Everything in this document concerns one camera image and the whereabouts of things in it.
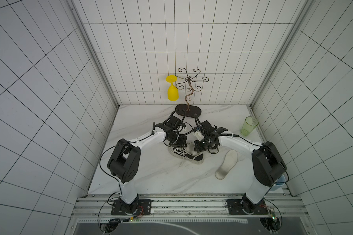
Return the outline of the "black white sneaker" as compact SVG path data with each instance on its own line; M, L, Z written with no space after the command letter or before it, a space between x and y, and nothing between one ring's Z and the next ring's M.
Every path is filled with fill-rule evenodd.
M183 161L188 160L196 164L200 164L204 161L204 155L192 150L191 146L187 147L168 147L168 150L171 155L174 157L180 158Z

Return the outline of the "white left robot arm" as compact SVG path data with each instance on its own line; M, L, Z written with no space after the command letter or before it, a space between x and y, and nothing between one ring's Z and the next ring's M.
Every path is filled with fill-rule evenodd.
M120 139L117 142L108 160L107 168L111 175L119 180L121 202L129 206L138 199L138 193L131 180L137 174L143 150L164 141L168 141L172 147L187 146L187 136L181 133L184 119L184 117L170 115L161 123L153 123L150 132L133 140Z

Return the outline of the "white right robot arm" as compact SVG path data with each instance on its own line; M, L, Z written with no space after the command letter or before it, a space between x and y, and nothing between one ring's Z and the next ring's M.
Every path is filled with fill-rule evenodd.
M241 200L242 208L250 213L262 205L265 195L274 183L286 172L286 165L279 151L272 142L256 143L230 133L226 128L214 127L209 121L200 122L195 117L197 127L194 132L198 140L194 142L194 150L198 153L216 149L218 146L228 147L246 156L251 156L255 179Z

